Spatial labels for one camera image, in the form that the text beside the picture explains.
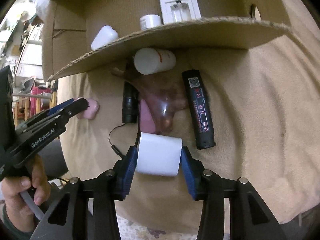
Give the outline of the white pill bottle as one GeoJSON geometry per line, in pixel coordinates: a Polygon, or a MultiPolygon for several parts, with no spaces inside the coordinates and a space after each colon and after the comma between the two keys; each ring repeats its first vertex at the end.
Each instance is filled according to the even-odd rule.
{"type": "Polygon", "coordinates": [[[151,75],[174,68],[176,56],[163,49],[142,48],[133,57],[136,70],[143,75],[151,75]]]}

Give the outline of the pink plush toy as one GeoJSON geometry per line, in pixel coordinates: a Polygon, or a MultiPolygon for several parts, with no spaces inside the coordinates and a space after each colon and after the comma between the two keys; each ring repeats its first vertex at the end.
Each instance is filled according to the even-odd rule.
{"type": "Polygon", "coordinates": [[[88,108],[76,115],[78,119],[93,120],[99,111],[100,105],[94,99],[87,99],[88,108]]]}

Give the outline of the red bag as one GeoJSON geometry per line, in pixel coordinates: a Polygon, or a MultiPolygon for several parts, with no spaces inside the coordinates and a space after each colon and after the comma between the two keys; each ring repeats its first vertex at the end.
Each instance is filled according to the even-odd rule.
{"type": "MultiPolygon", "coordinates": [[[[51,94],[52,90],[44,85],[36,86],[31,89],[31,95],[48,95],[51,94]]],[[[36,112],[37,100],[40,101],[40,109],[48,109],[50,99],[38,99],[38,98],[30,98],[30,110],[32,112],[36,112]]]]}

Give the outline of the black electronic stick device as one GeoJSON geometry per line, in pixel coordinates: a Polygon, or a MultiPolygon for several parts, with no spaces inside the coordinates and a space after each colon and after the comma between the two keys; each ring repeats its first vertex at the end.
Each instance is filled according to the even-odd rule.
{"type": "Polygon", "coordinates": [[[182,73],[191,120],[193,123],[196,148],[204,150],[216,145],[214,127],[209,100],[199,70],[187,70],[182,73]]]}

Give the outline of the black cylindrical flashlight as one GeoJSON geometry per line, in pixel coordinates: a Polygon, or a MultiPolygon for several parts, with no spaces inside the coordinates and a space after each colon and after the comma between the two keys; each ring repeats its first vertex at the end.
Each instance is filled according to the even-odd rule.
{"type": "Polygon", "coordinates": [[[138,119],[138,90],[128,82],[124,82],[121,122],[135,124],[138,119]]]}

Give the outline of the white earbuds case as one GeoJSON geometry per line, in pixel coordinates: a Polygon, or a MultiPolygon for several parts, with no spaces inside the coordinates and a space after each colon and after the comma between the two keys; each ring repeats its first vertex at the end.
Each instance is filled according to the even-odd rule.
{"type": "Polygon", "coordinates": [[[110,26],[103,26],[91,43],[91,49],[97,50],[119,38],[118,33],[110,26]]]}

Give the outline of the small white labelled bottle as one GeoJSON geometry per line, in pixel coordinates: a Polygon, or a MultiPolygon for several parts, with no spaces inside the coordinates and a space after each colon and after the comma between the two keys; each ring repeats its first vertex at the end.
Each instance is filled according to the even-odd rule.
{"type": "Polygon", "coordinates": [[[140,29],[147,30],[162,25],[162,20],[159,15],[149,14],[144,15],[139,19],[140,29]]]}

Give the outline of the white remote control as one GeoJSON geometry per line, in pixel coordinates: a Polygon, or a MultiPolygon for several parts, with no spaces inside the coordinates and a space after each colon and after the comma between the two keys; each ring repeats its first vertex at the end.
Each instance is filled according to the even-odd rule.
{"type": "Polygon", "coordinates": [[[197,0],[159,0],[164,24],[197,20],[201,13],[197,0]]]}

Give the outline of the cardboard box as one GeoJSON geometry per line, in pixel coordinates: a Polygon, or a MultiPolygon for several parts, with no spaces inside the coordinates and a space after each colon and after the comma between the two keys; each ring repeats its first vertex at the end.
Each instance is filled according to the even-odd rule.
{"type": "Polygon", "coordinates": [[[87,72],[145,47],[251,49],[290,32],[282,0],[49,0],[43,77],[87,72]]]}

